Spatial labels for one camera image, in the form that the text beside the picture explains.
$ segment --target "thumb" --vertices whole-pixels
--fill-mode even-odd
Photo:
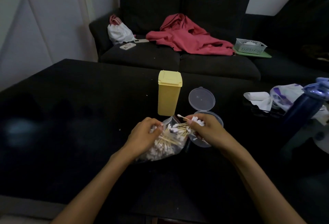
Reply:
[[[154,131],[153,133],[151,133],[150,135],[153,137],[153,139],[157,139],[157,137],[162,133],[163,131],[163,126],[159,125]]]
[[[187,124],[191,127],[191,129],[193,129],[199,133],[202,132],[203,126],[201,126],[197,122],[194,122],[192,120],[187,120]]]

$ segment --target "round plastic container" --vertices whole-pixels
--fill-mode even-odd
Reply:
[[[223,123],[223,120],[216,114],[216,113],[213,113],[211,111],[204,111],[204,110],[198,110],[197,112],[195,112],[194,114],[196,113],[203,113],[203,114],[211,114],[213,116],[215,116],[215,118],[218,120],[218,122],[224,127],[224,123]],[[205,140],[203,139],[199,139],[196,135],[194,134],[190,134],[189,135],[190,139],[192,140],[192,142],[199,146],[199,147],[203,147],[203,148],[207,148],[207,147],[210,147],[211,145],[208,144]]]
[[[191,90],[188,101],[194,109],[202,111],[211,110],[216,102],[214,95],[203,87]]]

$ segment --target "yellow container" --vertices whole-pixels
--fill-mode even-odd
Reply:
[[[162,70],[159,73],[158,114],[172,116],[175,114],[179,92],[183,85],[180,72]]]

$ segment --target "table surface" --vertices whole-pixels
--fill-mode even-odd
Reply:
[[[68,203],[125,143],[137,122],[147,116],[166,119],[157,114],[158,73],[63,60],[1,92],[0,173],[4,180],[0,180],[0,194]],[[196,111],[188,102],[192,89],[210,90],[216,98],[212,111],[265,164],[266,172],[302,217],[309,223],[328,220],[323,213],[329,203],[328,188],[323,186],[321,197],[313,198],[309,185],[296,187],[301,178],[286,176],[291,171],[283,173],[276,163],[266,163],[267,157],[278,153],[275,144],[264,141],[262,132],[271,120],[254,117],[243,108],[244,92],[269,91],[273,85],[188,73],[182,73],[182,78],[177,114]],[[311,179],[322,183],[319,175]],[[305,189],[307,197],[301,195]],[[116,213],[127,212],[195,222],[248,219],[261,223],[232,165],[219,151],[192,143],[179,155],[131,165],[97,219],[110,221]]]

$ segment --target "white smartphone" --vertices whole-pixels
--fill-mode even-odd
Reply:
[[[128,50],[128,49],[130,49],[130,48],[133,48],[134,46],[136,46],[136,44],[134,44],[134,43],[127,43],[127,44],[121,46],[120,48],[121,48],[122,50]]]
[[[135,43],[145,43],[145,42],[150,42],[148,39],[135,39]]]

